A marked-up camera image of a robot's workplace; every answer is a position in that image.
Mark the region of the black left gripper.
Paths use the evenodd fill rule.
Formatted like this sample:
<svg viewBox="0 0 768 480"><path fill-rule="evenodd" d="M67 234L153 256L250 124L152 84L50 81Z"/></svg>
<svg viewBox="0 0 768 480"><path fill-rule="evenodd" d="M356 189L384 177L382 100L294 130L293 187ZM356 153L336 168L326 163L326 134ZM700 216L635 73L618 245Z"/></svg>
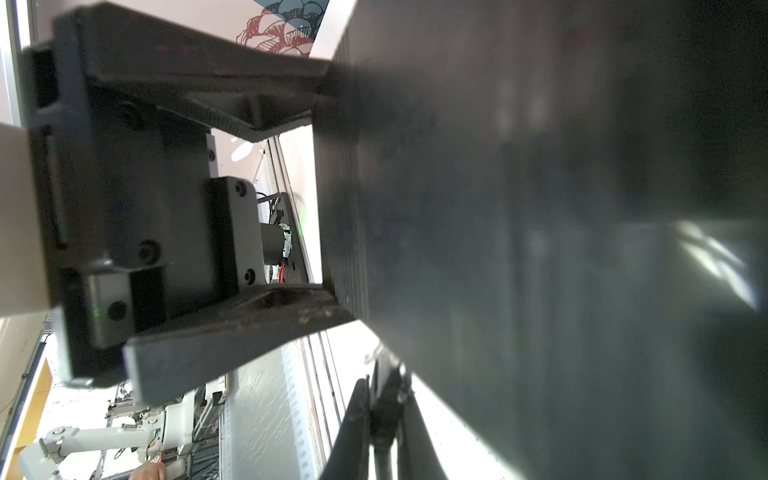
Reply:
<svg viewBox="0 0 768 480"><path fill-rule="evenodd" d="M128 376L137 402L157 407L356 320L317 284L238 294L265 280L260 228L244 214L255 192L210 171L214 130L259 142L310 124L329 61L107 2L57 16L23 58L66 383Z"/></svg>

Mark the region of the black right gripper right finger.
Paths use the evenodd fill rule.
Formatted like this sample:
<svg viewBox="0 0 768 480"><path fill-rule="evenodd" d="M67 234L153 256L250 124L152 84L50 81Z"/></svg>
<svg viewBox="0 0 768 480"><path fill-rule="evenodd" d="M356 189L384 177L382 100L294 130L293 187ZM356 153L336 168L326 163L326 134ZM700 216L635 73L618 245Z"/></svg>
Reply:
<svg viewBox="0 0 768 480"><path fill-rule="evenodd" d="M399 391L399 478L446 480L429 431L412 389L412 377L404 376Z"/></svg>

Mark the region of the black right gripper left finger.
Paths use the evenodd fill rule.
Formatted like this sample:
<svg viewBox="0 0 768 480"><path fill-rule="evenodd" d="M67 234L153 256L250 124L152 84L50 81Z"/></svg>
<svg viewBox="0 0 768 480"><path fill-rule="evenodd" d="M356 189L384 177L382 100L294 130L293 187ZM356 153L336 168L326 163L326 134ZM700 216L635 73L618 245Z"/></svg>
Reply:
<svg viewBox="0 0 768 480"><path fill-rule="evenodd" d="M345 417L320 480L367 480L369 471L370 400L366 378L354 386Z"/></svg>

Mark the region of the black network switch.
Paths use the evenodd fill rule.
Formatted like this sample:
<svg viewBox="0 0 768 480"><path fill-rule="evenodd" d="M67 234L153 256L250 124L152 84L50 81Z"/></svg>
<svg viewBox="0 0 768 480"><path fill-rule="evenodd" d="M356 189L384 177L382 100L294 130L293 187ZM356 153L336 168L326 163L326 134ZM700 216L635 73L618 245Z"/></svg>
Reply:
<svg viewBox="0 0 768 480"><path fill-rule="evenodd" d="M323 273L530 479L767 475L767 5L360 1Z"/></svg>

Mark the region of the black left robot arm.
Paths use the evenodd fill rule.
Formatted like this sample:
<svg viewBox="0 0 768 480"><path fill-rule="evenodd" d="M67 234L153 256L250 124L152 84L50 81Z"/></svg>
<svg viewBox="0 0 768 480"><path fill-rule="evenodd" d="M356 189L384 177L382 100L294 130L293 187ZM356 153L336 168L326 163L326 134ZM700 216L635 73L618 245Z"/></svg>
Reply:
<svg viewBox="0 0 768 480"><path fill-rule="evenodd" d="M288 198L218 172L213 138L307 125L327 62L112 3L52 30L20 78L67 385L159 405L346 321L301 270Z"/></svg>

